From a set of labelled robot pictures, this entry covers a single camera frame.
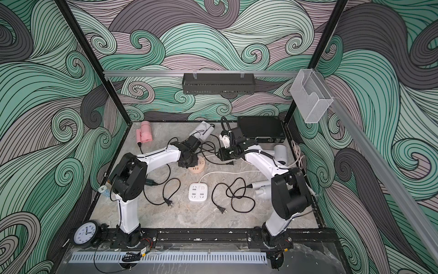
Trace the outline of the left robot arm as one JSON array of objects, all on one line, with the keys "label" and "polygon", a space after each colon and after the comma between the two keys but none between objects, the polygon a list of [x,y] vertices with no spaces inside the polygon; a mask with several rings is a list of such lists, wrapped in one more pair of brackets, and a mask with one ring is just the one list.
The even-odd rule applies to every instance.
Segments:
[{"label": "left robot arm", "polygon": [[201,143],[199,138],[190,136],[182,142],[169,143],[166,148],[149,154],[123,155],[108,179],[118,205],[117,237],[125,246],[137,247],[141,241],[138,197],[144,190],[147,174],[173,162],[186,169],[196,166],[196,151]]}]

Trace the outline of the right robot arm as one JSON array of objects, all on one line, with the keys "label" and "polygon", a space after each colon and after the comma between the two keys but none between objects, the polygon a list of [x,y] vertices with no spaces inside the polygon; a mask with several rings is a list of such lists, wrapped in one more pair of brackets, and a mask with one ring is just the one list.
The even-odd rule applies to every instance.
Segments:
[{"label": "right robot arm", "polygon": [[262,226],[263,242],[274,246],[287,230],[290,222],[311,206],[312,197],[303,171],[298,167],[287,168],[259,145],[235,145],[220,148],[221,161],[244,159],[270,180],[273,212]]}]

